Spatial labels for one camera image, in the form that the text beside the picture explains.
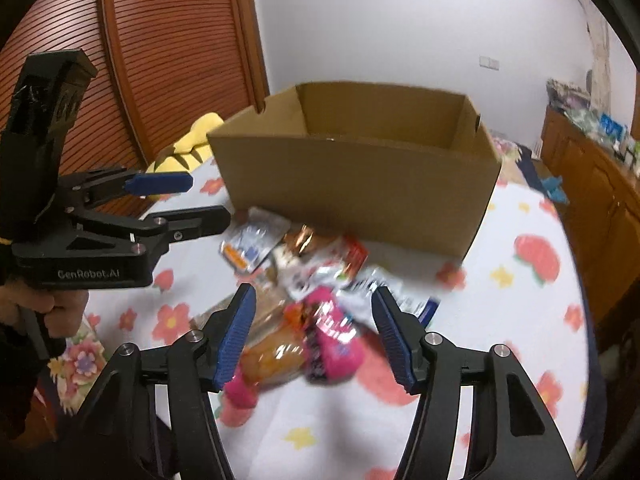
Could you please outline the person's left hand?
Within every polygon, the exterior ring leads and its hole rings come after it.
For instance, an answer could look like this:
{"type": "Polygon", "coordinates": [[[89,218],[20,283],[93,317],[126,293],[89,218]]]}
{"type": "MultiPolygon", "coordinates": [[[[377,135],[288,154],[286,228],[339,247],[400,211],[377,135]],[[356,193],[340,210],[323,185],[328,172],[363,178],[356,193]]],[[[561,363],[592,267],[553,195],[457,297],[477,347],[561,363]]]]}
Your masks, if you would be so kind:
{"type": "Polygon", "coordinates": [[[74,336],[81,326],[88,300],[88,290],[33,289],[22,280],[7,281],[1,286],[1,323],[23,329],[20,307],[43,315],[44,326],[52,338],[74,336]]]}

